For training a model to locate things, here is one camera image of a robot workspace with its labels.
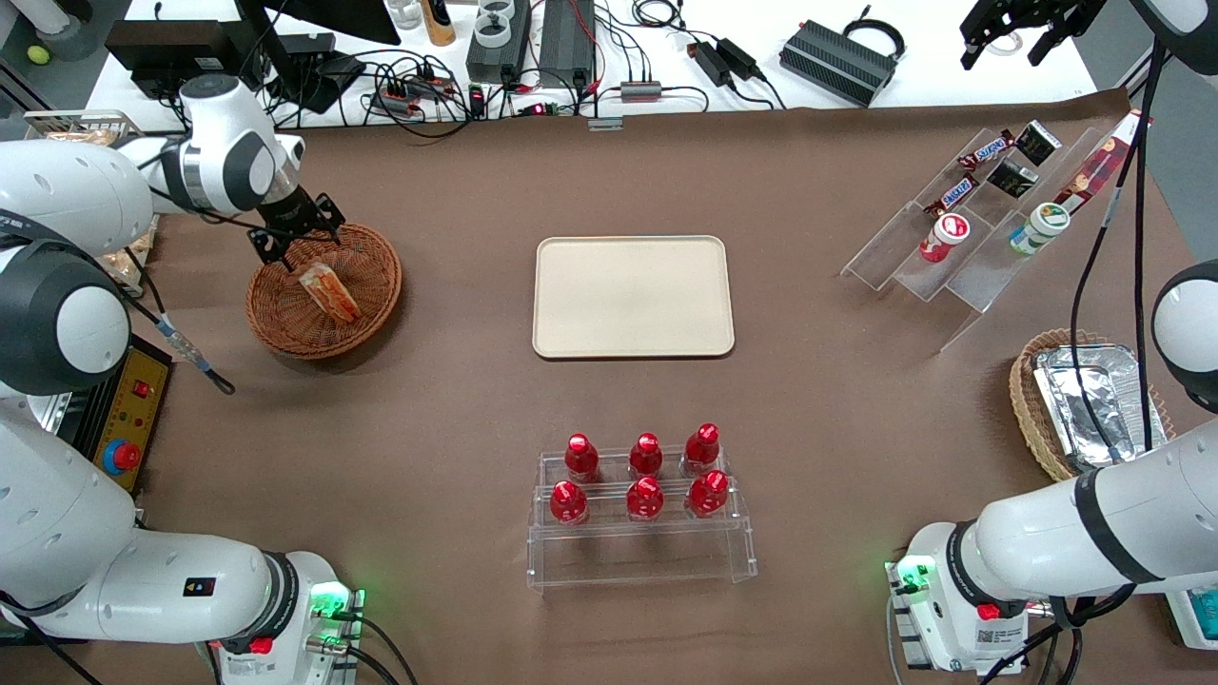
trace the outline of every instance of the red plastic bottle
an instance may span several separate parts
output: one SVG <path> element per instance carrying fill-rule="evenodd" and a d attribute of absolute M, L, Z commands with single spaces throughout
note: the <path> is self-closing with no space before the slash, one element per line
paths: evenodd
<path fill-rule="evenodd" d="M 698 478 L 686 494 L 686 513 L 692 518 L 710 518 L 727 503 L 727 474 L 713 470 Z"/>
<path fill-rule="evenodd" d="M 626 514 L 630 520 L 655 520 L 663 508 L 664 490 L 660 490 L 659 481 L 650 475 L 639 478 L 626 491 Z"/>
<path fill-rule="evenodd" d="M 630 449 L 630 477 L 635 480 L 644 475 L 657 475 L 664 463 L 664 452 L 660 451 L 660 439 L 650 433 L 638 436 L 638 441 Z"/>
<path fill-rule="evenodd" d="M 566 441 L 566 472 L 575 483 L 600 481 L 600 455 L 582 433 L 576 433 Z"/>
<path fill-rule="evenodd" d="M 709 472 L 719 458 L 719 427 L 704 423 L 686 440 L 686 451 L 681 455 L 681 475 L 695 478 Z"/>
<path fill-rule="evenodd" d="M 549 497 L 549 513 L 563 525 L 580 525 L 588 520 L 588 496 L 569 481 L 559 480 Z"/>

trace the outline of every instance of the chocolate bar wrapper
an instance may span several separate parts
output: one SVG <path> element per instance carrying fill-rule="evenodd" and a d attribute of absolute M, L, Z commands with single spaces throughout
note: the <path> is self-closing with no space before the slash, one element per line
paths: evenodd
<path fill-rule="evenodd" d="M 1019 166 L 1010 157 L 1002 160 L 1002 162 L 994 169 L 993 173 L 987 178 L 989 183 L 993 183 L 1011 197 L 1019 197 L 1032 186 L 1040 180 L 1040 174 L 1029 169 L 1028 167 Z"/>
<path fill-rule="evenodd" d="M 1050 155 L 1061 149 L 1062 141 L 1057 140 L 1056 135 L 1049 133 L 1049 129 L 1044 124 L 1037 119 L 1032 119 L 1028 123 L 1028 128 L 1023 129 L 1023 133 L 1015 141 L 1015 146 L 1023 152 L 1023 156 L 1029 162 L 1039 167 L 1045 163 L 1045 160 Z"/>
<path fill-rule="evenodd" d="M 961 179 L 960 183 L 952 185 L 951 190 L 943 194 L 943 197 L 939 197 L 922 211 L 933 217 L 942 217 L 948 213 L 948 210 L 959 205 L 960 201 L 967 197 L 973 190 L 977 190 L 977 179 L 973 178 L 972 174 L 966 173 L 965 178 Z"/>
<path fill-rule="evenodd" d="M 963 157 L 959 157 L 956 161 L 960 162 L 960 166 L 965 167 L 968 171 L 977 171 L 977 167 L 993 160 L 995 155 L 1013 145 L 1015 145 L 1015 137 L 1011 135 L 1010 130 L 1004 128 L 1002 135 L 995 138 L 994 140 L 990 140 L 984 146 L 982 146 L 980 150 L 977 150 L 976 152 L 972 152 L 970 155 L 965 155 Z"/>

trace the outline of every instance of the wicker basket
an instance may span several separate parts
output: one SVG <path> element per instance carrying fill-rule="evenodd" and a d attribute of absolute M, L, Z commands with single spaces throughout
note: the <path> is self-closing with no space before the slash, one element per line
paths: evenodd
<path fill-rule="evenodd" d="M 1078 332 L 1079 345 L 1097 342 L 1107 342 L 1107 339 L 1085 330 Z M 1041 350 L 1061 347 L 1062 345 L 1069 345 L 1069 330 L 1065 328 L 1046 330 L 1033 338 L 1023 346 L 1023 351 L 1011 364 L 1010 380 L 1011 406 L 1015 408 L 1015 418 L 1019 422 L 1023 439 L 1027 441 L 1028 449 L 1032 450 L 1032 455 L 1037 457 L 1037 462 L 1040 463 L 1040 468 L 1058 481 L 1068 480 L 1078 474 L 1069 467 L 1061 445 L 1057 444 L 1057 430 L 1054 428 L 1049 410 L 1045 408 L 1040 397 L 1037 379 L 1032 375 L 1032 358 Z M 1155 408 L 1158 410 L 1160 419 L 1163 422 L 1163 433 L 1167 434 L 1168 439 L 1175 438 L 1175 429 L 1172 427 L 1172 419 L 1167 416 L 1163 399 L 1155 391 L 1153 385 L 1150 386 L 1150 396 L 1151 401 L 1155 402 Z"/>
<path fill-rule="evenodd" d="M 397 252 L 379 233 L 359 224 L 343 224 L 339 236 L 341 246 L 296 240 L 287 249 L 287 261 L 297 271 L 313 262 L 328 264 L 363 316 L 351 324 L 336 323 L 308 296 L 298 274 L 280 263 L 264 264 L 245 295 L 245 316 L 263 345 L 298 360 L 323 360 L 362 345 L 389 321 L 402 293 Z"/>

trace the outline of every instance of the clear acrylic display stand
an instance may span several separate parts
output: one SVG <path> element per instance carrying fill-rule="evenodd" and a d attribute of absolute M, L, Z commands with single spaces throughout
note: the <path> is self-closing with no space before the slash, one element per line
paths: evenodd
<path fill-rule="evenodd" d="M 982 129 L 922 189 L 922 193 L 901 207 L 896 216 L 889 219 L 842 269 L 843 274 L 853 273 L 859 277 L 872 290 L 879 290 L 890 280 L 895 280 L 923 302 L 929 302 L 946 289 L 968 305 L 971 308 L 968 317 L 939 349 L 940 352 L 980 319 L 1023 264 L 1032 258 L 1011 247 L 1009 241 L 1011 233 L 1023 225 L 1028 213 L 1038 205 L 1052 201 L 1057 193 L 1069 184 L 1102 139 L 1097 129 L 1089 128 L 1073 145 L 1062 145 L 1040 167 L 1034 166 L 1023 152 L 1015 149 L 979 166 L 972 172 L 979 188 L 951 210 L 968 219 L 971 227 L 968 238 L 952 247 L 942 262 L 923 260 L 918 254 L 918 244 L 934 225 L 934 217 L 923 208 L 963 178 L 966 169 L 956 162 L 957 157 L 974 152 L 998 137 L 994 130 Z M 1022 197 L 1012 197 L 985 180 L 1005 158 L 1011 158 L 1040 176 L 1037 184 Z"/>
<path fill-rule="evenodd" d="M 681 445 L 667 445 L 658 480 L 664 509 L 648 523 L 626 516 L 630 451 L 600 451 L 600 483 L 581 485 L 588 496 L 588 522 L 563 525 L 549 511 L 554 484 L 566 480 L 563 452 L 541 455 L 537 488 L 529 516 L 529 586 L 632 585 L 672 580 L 748 580 L 758 574 L 753 525 L 739 484 L 731 477 L 727 450 L 716 467 L 730 477 L 727 505 L 710 518 L 691 518 L 685 496 L 693 479 L 678 473 Z"/>

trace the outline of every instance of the red button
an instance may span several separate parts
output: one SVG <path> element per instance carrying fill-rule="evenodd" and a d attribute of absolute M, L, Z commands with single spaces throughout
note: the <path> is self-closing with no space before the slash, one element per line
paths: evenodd
<path fill-rule="evenodd" d="M 132 470 L 140 466 L 140 449 L 138 445 L 125 442 L 114 450 L 114 467 L 122 470 Z"/>
<path fill-rule="evenodd" d="M 982 605 L 977 607 L 977 616 L 982 620 L 994 620 L 996 618 L 1001 618 L 1002 609 L 998 608 L 994 605 Z"/>

